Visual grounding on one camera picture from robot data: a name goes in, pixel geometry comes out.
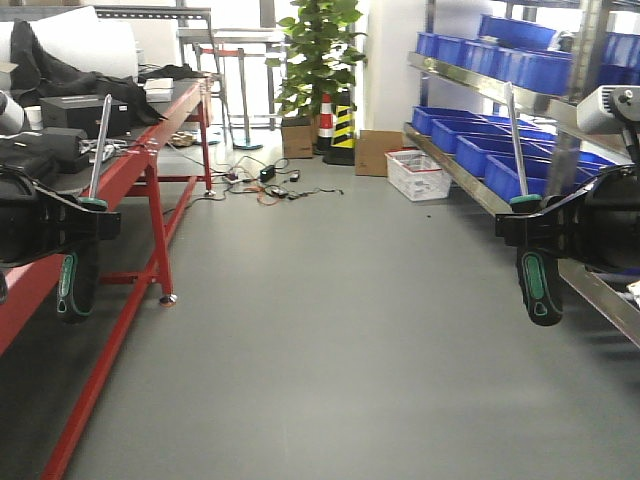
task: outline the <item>metal shelving unit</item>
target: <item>metal shelving unit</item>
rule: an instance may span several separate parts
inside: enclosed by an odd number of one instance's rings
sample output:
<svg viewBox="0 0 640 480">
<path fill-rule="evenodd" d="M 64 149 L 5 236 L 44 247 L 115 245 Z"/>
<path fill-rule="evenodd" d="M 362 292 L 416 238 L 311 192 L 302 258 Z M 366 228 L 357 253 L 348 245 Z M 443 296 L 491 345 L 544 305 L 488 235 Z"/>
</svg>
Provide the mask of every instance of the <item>metal shelving unit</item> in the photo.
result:
<svg viewBox="0 0 640 480">
<path fill-rule="evenodd" d="M 429 18 L 429 15 L 435 11 L 435 1 L 427 1 L 427 25 L 433 24 L 433 18 Z M 626 157 L 626 149 L 619 135 L 586 135 L 578 129 L 575 105 L 583 98 L 584 93 L 590 92 L 595 85 L 596 65 L 599 65 L 602 58 L 609 13 L 619 10 L 638 12 L 640 0 L 506 0 L 505 3 L 509 7 L 523 5 L 581 8 L 584 12 L 581 32 L 573 51 L 574 65 L 566 97 L 544 95 L 514 87 L 516 106 L 520 112 L 556 121 L 559 135 L 549 182 L 555 182 L 554 188 L 559 187 L 558 179 L 562 179 L 567 171 L 575 168 L 576 147 L 583 140 Z M 496 103 L 506 104 L 504 82 L 413 52 L 409 53 L 408 61 L 411 66 L 423 71 L 427 76 L 462 85 Z M 485 187 L 481 180 L 462 169 L 451 156 L 440 151 L 431 143 L 429 137 L 420 134 L 409 124 L 405 126 L 405 133 L 420 149 L 440 163 L 456 183 L 491 215 L 510 211 L 506 202 Z M 584 265 L 568 259 L 559 261 L 559 270 L 567 284 L 640 347 L 640 310 L 623 299 L 605 281 L 606 277 L 590 272 Z"/>
<path fill-rule="evenodd" d="M 437 76 L 457 85 L 467 87 L 480 95 L 505 104 L 504 84 L 500 80 L 466 70 L 435 58 L 424 57 L 418 53 L 408 54 L 409 64 L 427 75 Z M 627 151 L 619 135 L 587 135 L 582 132 L 576 121 L 576 107 L 556 95 L 546 95 L 517 86 L 513 87 L 516 108 L 521 113 L 547 117 L 557 121 L 559 130 L 573 137 L 598 145 L 606 150 L 626 156 Z"/>
</svg>

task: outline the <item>metal frame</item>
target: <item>metal frame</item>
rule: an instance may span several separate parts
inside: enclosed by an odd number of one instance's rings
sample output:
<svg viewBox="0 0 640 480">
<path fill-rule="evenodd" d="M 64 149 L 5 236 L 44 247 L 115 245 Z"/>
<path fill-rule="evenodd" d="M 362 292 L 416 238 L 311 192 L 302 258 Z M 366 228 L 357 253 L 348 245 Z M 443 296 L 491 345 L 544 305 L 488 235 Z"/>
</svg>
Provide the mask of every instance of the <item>metal frame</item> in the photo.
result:
<svg viewBox="0 0 640 480">
<path fill-rule="evenodd" d="M 522 12 L 522 19 L 527 22 L 535 22 L 538 16 L 538 9 L 534 7 L 524 7 Z"/>
<path fill-rule="evenodd" d="M 276 7 L 273 0 L 260 0 L 260 26 L 275 28 Z"/>
<path fill-rule="evenodd" d="M 183 82 L 176 82 L 174 88 L 177 89 L 180 83 Z M 208 192 L 212 189 L 209 150 L 206 142 L 210 99 L 208 81 L 184 83 L 186 88 L 183 89 L 182 95 L 175 99 L 169 109 L 164 112 L 167 119 L 146 129 L 138 138 L 138 146 L 114 160 L 114 164 L 100 179 L 100 198 L 104 199 L 111 209 L 114 209 L 127 196 L 148 198 L 155 248 L 141 270 L 113 273 L 102 278 L 102 282 L 106 284 L 131 284 L 133 290 L 73 408 L 42 478 L 62 478 L 147 288 L 158 283 L 162 298 L 172 300 L 175 298 L 168 254 L 169 243 L 184 215 L 195 186 L 199 182 L 204 182 Z M 194 109 L 197 113 L 192 115 L 191 112 Z M 204 172 L 202 175 L 161 176 L 158 174 L 158 148 L 169 141 L 171 135 L 184 121 L 197 121 L 200 125 Z M 186 184 L 173 214 L 166 223 L 162 214 L 160 182 Z M 13 341 L 30 315 L 55 285 L 59 277 L 60 263 L 60 256 L 56 255 L 8 272 L 9 298 L 7 303 L 0 307 L 0 353 Z"/>
<path fill-rule="evenodd" d="M 425 0 L 424 31 L 433 33 L 436 20 L 436 0 Z M 420 105 L 429 104 L 429 85 L 426 78 L 420 79 Z"/>
<path fill-rule="evenodd" d="M 609 0 L 583 0 L 582 25 L 573 47 L 574 62 L 565 96 L 570 104 L 578 104 L 596 87 L 598 68 L 606 42 L 606 27 L 611 11 Z M 580 137 L 560 129 L 553 151 L 546 188 L 547 195 L 559 195 L 575 179 L 580 152 Z"/>
<path fill-rule="evenodd" d="M 504 82 L 466 70 L 435 58 L 425 57 L 419 53 L 409 52 L 409 64 L 422 70 L 427 75 L 437 76 L 443 80 L 467 87 L 494 102 L 506 103 Z M 528 115 L 544 116 L 549 110 L 553 95 L 545 95 L 520 87 L 513 87 L 517 108 Z"/>
<path fill-rule="evenodd" d="M 204 20 L 211 26 L 210 8 L 143 7 L 126 5 L 95 5 L 100 18 L 125 18 L 147 20 Z"/>
<path fill-rule="evenodd" d="M 185 58 L 184 51 L 187 46 L 191 46 L 196 55 L 196 65 L 200 68 L 200 55 L 203 49 L 200 45 L 208 45 L 211 43 L 211 39 L 215 42 L 216 47 L 222 47 L 224 49 L 225 44 L 230 45 L 246 45 L 246 44 L 263 44 L 265 45 L 265 54 L 245 54 L 246 57 L 260 56 L 265 57 L 272 54 L 282 55 L 284 49 L 284 35 L 282 35 L 275 28 L 234 28 L 234 29 L 216 29 L 214 31 L 208 31 L 203 28 L 191 28 L 181 27 L 178 28 L 178 40 L 180 42 L 180 51 Z M 222 58 L 222 65 L 224 69 L 225 55 L 220 55 Z M 276 122 L 276 106 L 275 106 L 275 81 L 274 81 L 274 68 L 266 66 L 267 73 L 267 101 L 269 113 L 266 115 L 269 118 L 269 128 L 275 129 Z"/>
<path fill-rule="evenodd" d="M 507 6 L 522 5 L 525 7 L 543 8 L 581 8 L 581 0 L 495 0 L 503 1 Z M 638 0 L 614 0 L 608 2 L 615 11 L 636 11 L 640 8 Z"/>
</svg>

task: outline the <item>table foot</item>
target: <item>table foot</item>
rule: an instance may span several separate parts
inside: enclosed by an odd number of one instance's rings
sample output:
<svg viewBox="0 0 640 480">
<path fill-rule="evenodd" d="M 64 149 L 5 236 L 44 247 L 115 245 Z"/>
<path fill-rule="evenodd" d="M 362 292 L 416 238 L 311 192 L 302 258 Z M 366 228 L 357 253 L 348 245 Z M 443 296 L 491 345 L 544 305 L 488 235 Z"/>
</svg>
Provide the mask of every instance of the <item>table foot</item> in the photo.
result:
<svg viewBox="0 0 640 480">
<path fill-rule="evenodd" d="M 173 307 L 176 303 L 178 303 L 178 296 L 173 293 L 160 297 L 160 305 L 165 308 Z"/>
</svg>

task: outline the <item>green screwdriver handle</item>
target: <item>green screwdriver handle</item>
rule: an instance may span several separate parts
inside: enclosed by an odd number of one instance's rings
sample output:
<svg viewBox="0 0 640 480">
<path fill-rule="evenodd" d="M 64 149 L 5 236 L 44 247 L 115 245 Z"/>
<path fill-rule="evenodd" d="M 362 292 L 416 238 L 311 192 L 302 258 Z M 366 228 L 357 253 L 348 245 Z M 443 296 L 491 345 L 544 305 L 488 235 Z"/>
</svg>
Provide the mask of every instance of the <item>green screwdriver handle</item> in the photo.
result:
<svg viewBox="0 0 640 480">
<path fill-rule="evenodd" d="M 93 309 L 98 287 L 98 242 L 88 241 L 65 255 L 58 283 L 57 313 L 65 323 L 81 323 Z"/>
<path fill-rule="evenodd" d="M 516 258 L 522 299 L 531 321 L 541 326 L 562 319 L 562 294 L 558 260 L 537 249 L 518 248 Z"/>
</svg>

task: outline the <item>potted plant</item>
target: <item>potted plant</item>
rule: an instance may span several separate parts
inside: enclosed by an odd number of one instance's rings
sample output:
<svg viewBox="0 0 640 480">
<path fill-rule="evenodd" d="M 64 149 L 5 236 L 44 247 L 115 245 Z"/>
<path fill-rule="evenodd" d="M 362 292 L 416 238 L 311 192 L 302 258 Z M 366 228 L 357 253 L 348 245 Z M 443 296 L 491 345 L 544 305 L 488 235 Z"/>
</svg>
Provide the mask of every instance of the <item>potted plant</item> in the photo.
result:
<svg viewBox="0 0 640 480">
<path fill-rule="evenodd" d="M 298 17 L 278 22 L 288 36 L 286 77 L 276 102 L 283 116 L 315 117 L 320 113 L 322 94 L 336 103 L 340 91 L 355 85 L 353 66 L 365 55 L 353 45 L 361 32 L 349 30 L 362 12 L 358 0 L 293 0 Z M 280 65 L 269 59 L 270 66 Z"/>
</svg>

